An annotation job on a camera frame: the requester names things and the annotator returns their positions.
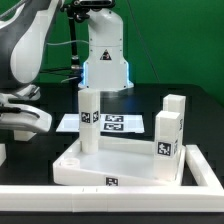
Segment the white paper sheet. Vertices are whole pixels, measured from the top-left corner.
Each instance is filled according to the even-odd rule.
[[[144,132],[144,125],[141,115],[101,114],[100,126],[101,132]],[[65,114],[56,132],[79,132],[79,115]]]

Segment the green backdrop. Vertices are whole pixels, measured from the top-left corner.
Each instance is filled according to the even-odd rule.
[[[0,0],[4,11],[18,0]],[[130,63],[134,83],[201,86],[224,105],[224,1],[223,0],[130,0],[143,48],[126,0],[117,0],[116,11],[124,20],[124,56]],[[88,40],[87,23],[77,24],[78,39]],[[69,40],[66,14],[59,13],[49,42]],[[88,46],[78,44],[83,62]],[[48,46],[43,68],[69,66],[70,47]],[[60,82],[61,77],[41,74],[37,82]]]

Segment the white rectangular base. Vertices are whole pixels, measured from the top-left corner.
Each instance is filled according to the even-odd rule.
[[[77,140],[53,164],[54,181],[74,186],[181,185],[185,148],[182,148],[176,179],[167,181],[154,175],[153,146],[154,143],[148,141],[101,136],[99,151],[88,155],[81,151]]]

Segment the table surface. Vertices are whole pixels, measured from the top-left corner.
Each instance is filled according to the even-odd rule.
[[[7,160],[0,167],[1,185],[55,185],[52,163],[78,138],[78,133],[56,133],[65,113],[78,113],[78,89],[69,84],[42,84],[41,98],[26,104],[53,117],[48,133],[29,142],[13,140],[12,131],[0,130]],[[142,84],[114,96],[102,95],[101,113],[142,115],[145,133],[102,133],[123,138],[153,140],[155,116],[168,94],[186,96],[184,145],[196,144],[224,186],[224,108],[200,87],[181,84]],[[195,185],[189,168],[183,185]],[[222,213],[28,213],[0,212],[0,223],[223,223]]]

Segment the white pillar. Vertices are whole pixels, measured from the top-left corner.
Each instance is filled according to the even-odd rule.
[[[185,96],[168,95],[163,99],[163,110],[169,112],[180,113],[180,132],[178,138],[178,156],[180,156],[183,144],[183,129],[184,129],[184,113],[185,113]]]
[[[100,138],[100,92],[94,89],[79,91],[79,133],[82,151],[94,154]]]
[[[161,111],[156,116],[153,172],[156,179],[174,181],[178,170],[180,113]]]

